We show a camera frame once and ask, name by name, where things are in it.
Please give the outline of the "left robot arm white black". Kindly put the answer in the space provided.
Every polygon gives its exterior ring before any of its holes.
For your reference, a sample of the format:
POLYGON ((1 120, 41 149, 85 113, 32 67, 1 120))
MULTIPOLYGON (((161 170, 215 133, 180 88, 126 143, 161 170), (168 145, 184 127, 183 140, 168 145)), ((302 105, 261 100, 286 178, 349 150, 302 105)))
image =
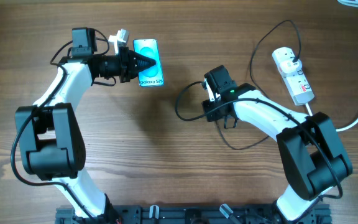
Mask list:
POLYGON ((149 68, 160 66, 158 53, 142 55, 127 47, 128 32, 97 37, 99 30, 74 28, 66 43, 68 54, 59 62, 57 76, 33 105, 15 112, 17 135, 12 143, 11 167, 22 183, 53 185, 67 198, 71 214, 57 223, 122 223, 123 218, 85 169, 86 146, 75 110, 87 89, 99 77, 129 82, 149 68), (114 55, 98 53, 97 41, 114 45, 114 55))

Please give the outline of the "white charger plug adapter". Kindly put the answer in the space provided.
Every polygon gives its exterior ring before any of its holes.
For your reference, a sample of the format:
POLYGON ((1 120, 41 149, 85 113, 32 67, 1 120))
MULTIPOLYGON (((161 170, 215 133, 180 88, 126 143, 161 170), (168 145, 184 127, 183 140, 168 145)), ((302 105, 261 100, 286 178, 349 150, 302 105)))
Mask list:
POLYGON ((278 71, 280 72, 281 76, 286 77, 300 69, 301 66, 301 60, 294 62, 293 59, 287 59, 278 63, 278 71))

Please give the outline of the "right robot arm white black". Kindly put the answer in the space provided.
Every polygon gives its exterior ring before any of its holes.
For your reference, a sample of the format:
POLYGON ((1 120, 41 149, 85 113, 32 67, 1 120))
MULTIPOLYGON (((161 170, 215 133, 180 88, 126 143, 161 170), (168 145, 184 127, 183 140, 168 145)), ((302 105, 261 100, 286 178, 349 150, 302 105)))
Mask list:
POLYGON ((328 115, 289 110, 253 85, 237 85, 220 65, 204 75, 208 121, 234 118, 249 123, 277 144, 288 187, 276 200, 283 221, 301 220, 333 187, 352 174, 351 160, 328 115))

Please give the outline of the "blue Galaxy smartphone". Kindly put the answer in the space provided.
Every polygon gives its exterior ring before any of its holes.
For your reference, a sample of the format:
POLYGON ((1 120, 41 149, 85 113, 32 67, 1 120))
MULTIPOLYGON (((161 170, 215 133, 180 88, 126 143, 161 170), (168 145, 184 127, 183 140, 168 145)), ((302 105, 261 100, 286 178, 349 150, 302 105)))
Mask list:
POLYGON ((164 85, 164 77, 158 43, 156 39, 133 40, 134 51, 140 57, 137 66, 140 68, 139 85, 141 87, 156 87, 164 85))

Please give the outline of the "white power strip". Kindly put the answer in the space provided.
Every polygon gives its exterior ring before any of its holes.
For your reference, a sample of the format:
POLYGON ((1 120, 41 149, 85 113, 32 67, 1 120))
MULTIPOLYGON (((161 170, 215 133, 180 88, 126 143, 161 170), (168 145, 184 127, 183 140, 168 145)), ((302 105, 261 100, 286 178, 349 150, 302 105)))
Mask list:
MULTIPOLYGON (((273 51, 272 58, 277 66, 278 63, 287 60, 295 59, 295 54, 291 48, 281 47, 273 51)), ((297 71, 293 72, 289 76, 281 76, 295 105, 305 105, 314 98, 314 93, 311 89, 309 82, 307 81, 305 74, 302 70, 302 66, 297 71)))

